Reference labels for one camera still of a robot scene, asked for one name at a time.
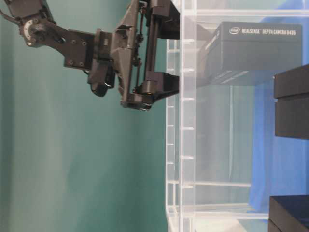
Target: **teal wall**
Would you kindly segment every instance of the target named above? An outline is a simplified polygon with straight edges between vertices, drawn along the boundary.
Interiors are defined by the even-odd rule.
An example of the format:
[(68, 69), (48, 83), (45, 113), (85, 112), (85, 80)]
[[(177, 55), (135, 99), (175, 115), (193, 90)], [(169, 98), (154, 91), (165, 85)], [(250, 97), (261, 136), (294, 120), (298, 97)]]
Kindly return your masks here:
[[(129, 1), (53, 0), (64, 28), (112, 31)], [(165, 102), (95, 97), (63, 57), (0, 21), (0, 225), (6, 232), (166, 232)], [(158, 49), (165, 69), (165, 42)]]

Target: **black box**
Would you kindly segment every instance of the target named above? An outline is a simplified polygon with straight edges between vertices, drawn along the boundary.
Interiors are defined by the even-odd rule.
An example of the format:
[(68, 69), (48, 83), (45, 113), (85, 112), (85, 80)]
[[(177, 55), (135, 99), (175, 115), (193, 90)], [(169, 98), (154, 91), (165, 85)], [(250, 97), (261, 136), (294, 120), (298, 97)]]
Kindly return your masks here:
[(198, 60), (202, 84), (257, 85), (302, 65), (302, 26), (223, 22)]
[(276, 136), (309, 139), (309, 65), (275, 75)]
[(270, 197), (269, 232), (309, 232), (309, 196)]

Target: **plastic bin wall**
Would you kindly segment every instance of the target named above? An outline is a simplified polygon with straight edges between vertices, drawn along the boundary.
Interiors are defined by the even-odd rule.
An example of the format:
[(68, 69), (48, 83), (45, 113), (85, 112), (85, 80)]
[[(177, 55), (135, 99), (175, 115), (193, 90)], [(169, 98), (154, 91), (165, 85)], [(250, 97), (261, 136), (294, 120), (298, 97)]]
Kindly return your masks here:
[[(174, 0), (174, 4), (181, 12), (181, 39), (168, 41), (167, 72), (180, 75), (181, 84), (180, 94), (167, 100), (169, 231), (266, 232), (269, 196), (309, 194), (309, 143), (275, 136), (273, 97), (275, 73), (309, 62), (309, 1)], [(279, 51), (282, 41), (275, 46), (263, 41), (265, 47), (257, 40), (258, 55), (248, 49), (241, 58), (222, 61), (228, 44), (222, 42), (219, 55), (211, 55), (211, 42), (222, 23), (235, 22), (287, 25), (293, 31), (300, 27), (301, 51), (266, 57), (267, 52), (284, 54), (296, 42)], [(235, 72), (231, 78), (215, 82), (226, 75), (223, 72), (209, 81), (207, 73), (214, 66), (224, 69), (231, 62), (242, 67), (250, 59), (262, 62), (262, 67), (228, 70)]]

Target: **robotic arm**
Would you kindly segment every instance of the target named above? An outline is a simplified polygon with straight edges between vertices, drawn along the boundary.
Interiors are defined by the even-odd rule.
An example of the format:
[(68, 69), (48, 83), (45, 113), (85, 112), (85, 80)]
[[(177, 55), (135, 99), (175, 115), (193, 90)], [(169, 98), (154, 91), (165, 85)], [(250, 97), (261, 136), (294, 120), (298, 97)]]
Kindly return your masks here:
[[(150, 110), (162, 98), (179, 92), (179, 77), (155, 72), (157, 39), (179, 39), (180, 14), (170, 0), (132, 0), (126, 15), (112, 33), (97, 29), (95, 34), (66, 30), (54, 21), (46, 0), (4, 0), (12, 17), (4, 19), (19, 26), (29, 47), (49, 46), (64, 56), (64, 66), (83, 70), (91, 91), (104, 97), (119, 79), (124, 108)], [(138, 16), (141, 14), (138, 28)], [(148, 41), (144, 80), (140, 85), (143, 21), (147, 20)], [(131, 92), (132, 70), (137, 67)]]

